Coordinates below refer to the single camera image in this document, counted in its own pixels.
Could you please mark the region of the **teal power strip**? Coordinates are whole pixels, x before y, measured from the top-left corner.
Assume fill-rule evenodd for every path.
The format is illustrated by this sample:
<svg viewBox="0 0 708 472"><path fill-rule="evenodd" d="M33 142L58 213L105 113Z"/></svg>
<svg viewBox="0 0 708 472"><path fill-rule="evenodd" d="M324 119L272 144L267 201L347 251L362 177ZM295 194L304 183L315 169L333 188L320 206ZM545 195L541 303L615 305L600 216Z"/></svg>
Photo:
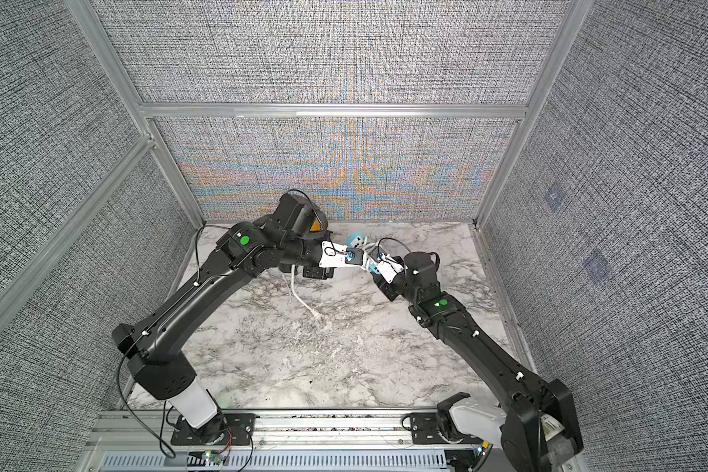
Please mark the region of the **teal power strip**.
<svg viewBox="0 0 708 472"><path fill-rule="evenodd" d="M369 239L361 233L353 234L347 241L345 262L350 266L360 265L363 271L372 275L381 275L378 241Z"/></svg>

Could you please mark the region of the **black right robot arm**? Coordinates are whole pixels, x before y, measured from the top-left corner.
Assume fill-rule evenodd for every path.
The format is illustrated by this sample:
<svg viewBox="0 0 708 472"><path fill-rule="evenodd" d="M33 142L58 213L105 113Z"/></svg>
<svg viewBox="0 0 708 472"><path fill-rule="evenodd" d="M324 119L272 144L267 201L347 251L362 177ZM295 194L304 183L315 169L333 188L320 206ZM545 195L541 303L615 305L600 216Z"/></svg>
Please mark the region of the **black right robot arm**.
<svg viewBox="0 0 708 472"><path fill-rule="evenodd" d="M438 280L440 258L412 252L384 259L373 281L389 300L404 298L414 320L446 344L489 387L497 406L458 393L440 403L445 439L474 436L498 446L517 471L553 471L584 449L570 389L544 381L509 355Z"/></svg>

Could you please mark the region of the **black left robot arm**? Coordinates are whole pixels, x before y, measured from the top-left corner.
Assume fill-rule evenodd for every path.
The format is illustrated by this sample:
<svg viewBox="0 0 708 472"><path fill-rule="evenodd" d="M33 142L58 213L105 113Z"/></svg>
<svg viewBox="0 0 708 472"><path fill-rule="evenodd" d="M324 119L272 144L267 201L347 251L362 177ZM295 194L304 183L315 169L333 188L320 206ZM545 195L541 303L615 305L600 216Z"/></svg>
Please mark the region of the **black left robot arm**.
<svg viewBox="0 0 708 472"><path fill-rule="evenodd" d="M152 397L170 403L203 444L227 433L216 401L200 383L183 347L192 334L239 289L264 271L309 278L332 277L321 265L328 221L307 194L291 189L271 214L230 227L196 273L153 314L137 324L120 324L112 338L120 364Z"/></svg>

